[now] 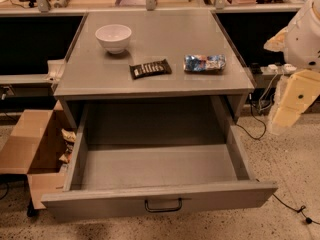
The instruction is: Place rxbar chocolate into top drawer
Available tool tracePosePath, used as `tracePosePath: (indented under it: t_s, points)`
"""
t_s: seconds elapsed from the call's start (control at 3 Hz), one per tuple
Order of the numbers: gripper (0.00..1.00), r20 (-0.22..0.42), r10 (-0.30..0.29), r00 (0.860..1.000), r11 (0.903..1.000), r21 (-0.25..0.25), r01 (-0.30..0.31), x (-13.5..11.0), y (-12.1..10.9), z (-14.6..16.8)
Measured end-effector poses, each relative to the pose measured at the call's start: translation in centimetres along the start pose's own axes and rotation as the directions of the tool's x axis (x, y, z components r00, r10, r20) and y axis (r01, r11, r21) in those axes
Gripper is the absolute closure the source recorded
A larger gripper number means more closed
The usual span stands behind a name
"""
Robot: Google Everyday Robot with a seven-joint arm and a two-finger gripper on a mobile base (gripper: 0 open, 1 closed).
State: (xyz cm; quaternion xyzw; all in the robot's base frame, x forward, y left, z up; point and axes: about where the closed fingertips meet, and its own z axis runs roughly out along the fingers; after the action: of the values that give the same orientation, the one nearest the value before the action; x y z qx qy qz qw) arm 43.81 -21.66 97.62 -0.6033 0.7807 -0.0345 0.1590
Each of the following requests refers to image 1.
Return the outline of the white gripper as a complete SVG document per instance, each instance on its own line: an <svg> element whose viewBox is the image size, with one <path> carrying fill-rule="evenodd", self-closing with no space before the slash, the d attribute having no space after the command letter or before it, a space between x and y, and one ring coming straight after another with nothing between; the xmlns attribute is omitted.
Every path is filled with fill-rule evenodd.
<svg viewBox="0 0 320 240"><path fill-rule="evenodd" d="M268 130L285 131L320 95L320 73L312 71L320 69L320 0L308 0L287 28L268 39L263 48L284 50L286 63L305 69L290 77L282 76L277 83Z"/></svg>

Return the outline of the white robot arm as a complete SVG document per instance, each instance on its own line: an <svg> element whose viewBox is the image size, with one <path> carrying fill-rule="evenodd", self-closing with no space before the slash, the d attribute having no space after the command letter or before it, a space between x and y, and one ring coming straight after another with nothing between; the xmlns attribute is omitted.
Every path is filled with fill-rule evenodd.
<svg viewBox="0 0 320 240"><path fill-rule="evenodd" d="M284 55L296 70L281 76L268 116L268 131L279 135L293 126L320 95L320 0L307 0L264 48Z"/></svg>

